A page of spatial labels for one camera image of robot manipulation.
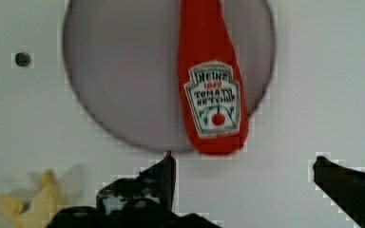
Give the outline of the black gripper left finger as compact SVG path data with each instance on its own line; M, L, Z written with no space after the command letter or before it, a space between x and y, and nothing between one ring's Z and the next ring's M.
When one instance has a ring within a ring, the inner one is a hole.
M106 215L136 210L175 219L172 207L176 176L176 160L167 151L137 177L119 178L102 188L96 195L97 209Z

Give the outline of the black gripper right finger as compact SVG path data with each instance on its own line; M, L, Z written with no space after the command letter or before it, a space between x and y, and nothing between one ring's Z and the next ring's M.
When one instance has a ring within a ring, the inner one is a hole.
M324 156L313 164L313 182L360 228L365 228L365 172L340 166Z

